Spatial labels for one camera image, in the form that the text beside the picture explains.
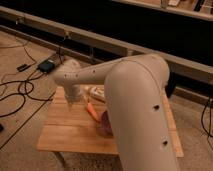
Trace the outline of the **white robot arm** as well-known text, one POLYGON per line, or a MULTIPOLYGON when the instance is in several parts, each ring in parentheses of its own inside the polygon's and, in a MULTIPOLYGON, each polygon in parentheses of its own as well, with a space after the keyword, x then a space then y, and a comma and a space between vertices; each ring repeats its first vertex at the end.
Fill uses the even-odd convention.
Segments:
POLYGON ((54 73, 67 95, 79 84, 104 86, 107 112, 124 171, 180 171, 171 141, 163 91, 166 61, 156 54, 123 57, 76 68, 71 60, 54 73))

